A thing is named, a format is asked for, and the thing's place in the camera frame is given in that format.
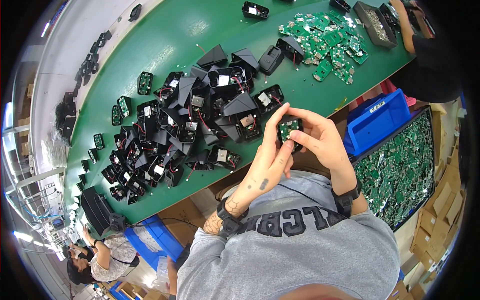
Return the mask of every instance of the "black shirt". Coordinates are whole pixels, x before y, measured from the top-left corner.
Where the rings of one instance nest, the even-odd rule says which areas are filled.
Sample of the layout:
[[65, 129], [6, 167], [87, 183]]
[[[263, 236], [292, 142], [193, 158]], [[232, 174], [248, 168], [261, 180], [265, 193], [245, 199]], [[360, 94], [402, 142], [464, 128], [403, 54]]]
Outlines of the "black shirt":
[[443, 103], [457, 99], [462, 89], [454, 52], [442, 34], [435, 31], [435, 38], [413, 36], [417, 57], [390, 80], [409, 97]]

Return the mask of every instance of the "black sleeve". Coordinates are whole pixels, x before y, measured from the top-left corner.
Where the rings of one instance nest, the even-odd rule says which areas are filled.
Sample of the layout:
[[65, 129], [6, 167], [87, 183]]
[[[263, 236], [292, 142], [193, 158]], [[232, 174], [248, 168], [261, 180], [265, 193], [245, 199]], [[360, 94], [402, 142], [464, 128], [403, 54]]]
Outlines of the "black sleeve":
[[414, 35], [412, 41], [419, 66], [439, 71], [449, 68], [452, 55], [442, 39]]

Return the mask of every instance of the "black hair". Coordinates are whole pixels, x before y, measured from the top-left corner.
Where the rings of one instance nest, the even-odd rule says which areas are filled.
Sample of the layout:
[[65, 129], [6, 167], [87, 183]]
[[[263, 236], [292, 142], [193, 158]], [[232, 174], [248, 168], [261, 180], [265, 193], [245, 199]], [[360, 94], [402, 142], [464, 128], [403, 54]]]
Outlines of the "black hair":
[[79, 285], [81, 283], [92, 284], [100, 282], [93, 279], [91, 266], [88, 266], [81, 272], [78, 272], [78, 268], [73, 264], [73, 259], [71, 257], [69, 257], [67, 260], [67, 274], [70, 281], [76, 285]]

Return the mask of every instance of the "white plastic bag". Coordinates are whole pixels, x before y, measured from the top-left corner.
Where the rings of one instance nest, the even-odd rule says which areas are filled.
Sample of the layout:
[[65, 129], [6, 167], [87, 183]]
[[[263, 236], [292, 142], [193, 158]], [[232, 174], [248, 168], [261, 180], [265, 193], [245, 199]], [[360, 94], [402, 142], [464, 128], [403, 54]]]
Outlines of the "white plastic bag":
[[152, 288], [159, 290], [162, 293], [170, 293], [170, 281], [168, 280], [167, 258], [160, 256], [158, 265], [156, 267], [156, 279], [152, 281]]

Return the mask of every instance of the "black lettering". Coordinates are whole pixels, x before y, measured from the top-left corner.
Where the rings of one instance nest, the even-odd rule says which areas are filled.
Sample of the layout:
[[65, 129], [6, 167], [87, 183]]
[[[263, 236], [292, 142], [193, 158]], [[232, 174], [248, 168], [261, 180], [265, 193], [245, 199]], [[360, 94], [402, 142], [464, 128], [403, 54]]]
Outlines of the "black lettering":
[[274, 212], [262, 215], [257, 227], [257, 232], [269, 237], [281, 237], [280, 215], [282, 212]]
[[286, 210], [282, 213], [282, 216], [284, 219], [290, 219], [290, 217], [293, 216], [293, 220], [295, 221], [295, 225], [292, 225], [291, 222], [283, 223], [283, 232], [288, 237], [302, 234], [307, 228], [303, 222], [301, 212], [298, 209]]
[[313, 214], [313, 218], [315, 218], [315, 226], [317, 227], [317, 230], [322, 230], [328, 227], [327, 222], [322, 216], [322, 213], [320, 212], [319, 207], [317, 206], [304, 207], [303, 213], [305, 215]]

